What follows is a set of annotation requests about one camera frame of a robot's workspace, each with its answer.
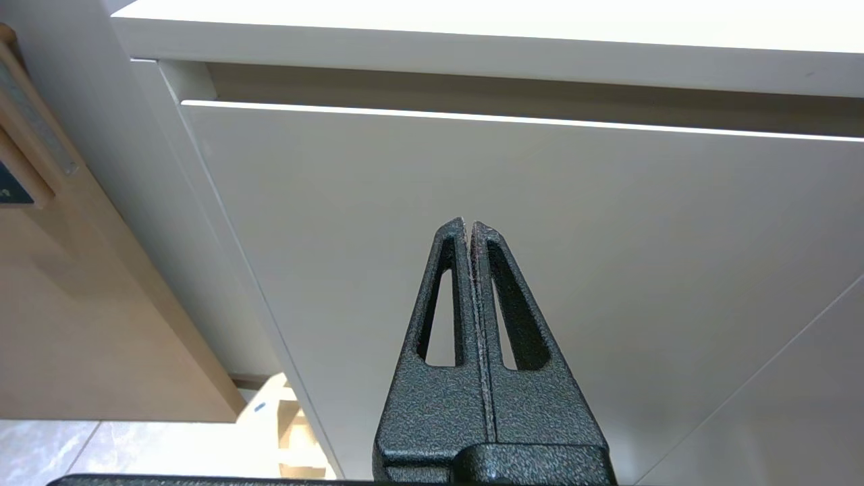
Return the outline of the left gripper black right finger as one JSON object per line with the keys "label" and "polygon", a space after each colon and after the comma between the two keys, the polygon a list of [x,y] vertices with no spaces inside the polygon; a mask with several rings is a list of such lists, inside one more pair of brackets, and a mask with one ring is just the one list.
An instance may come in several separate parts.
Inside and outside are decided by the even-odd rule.
{"label": "left gripper black right finger", "polygon": [[459,454],[462,483],[614,485],[609,445],[505,238],[476,222],[489,437]]}

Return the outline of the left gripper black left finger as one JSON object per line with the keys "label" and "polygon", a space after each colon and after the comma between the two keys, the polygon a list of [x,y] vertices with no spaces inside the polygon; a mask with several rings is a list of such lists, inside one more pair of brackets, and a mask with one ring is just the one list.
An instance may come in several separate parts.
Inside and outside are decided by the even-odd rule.
{"label": "left gripper black left finger", "polygon": [[[428,363],[441,278],[450,273],[454,360]],[[454,482],[457,455],[493,435],[465,221],[436,232],[373,441],[377,482]]]}

